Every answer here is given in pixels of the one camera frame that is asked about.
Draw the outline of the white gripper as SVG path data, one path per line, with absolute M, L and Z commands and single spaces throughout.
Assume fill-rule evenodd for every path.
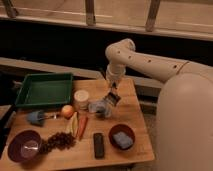
M 111 69 L 106 70 L 106 80 L 110 88 L 118 87 L 122 78 L 125 75 L 125 70 L 122 69 L 120 71 L 112 71 Z

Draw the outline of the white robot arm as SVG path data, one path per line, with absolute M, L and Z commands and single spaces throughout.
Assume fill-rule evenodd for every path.
M 163 83 L 157 102 L 157 171 L 213 171 L 213 67 L 135 51 L 130 39 L 109 45 L 107 79 L 131 68 Z

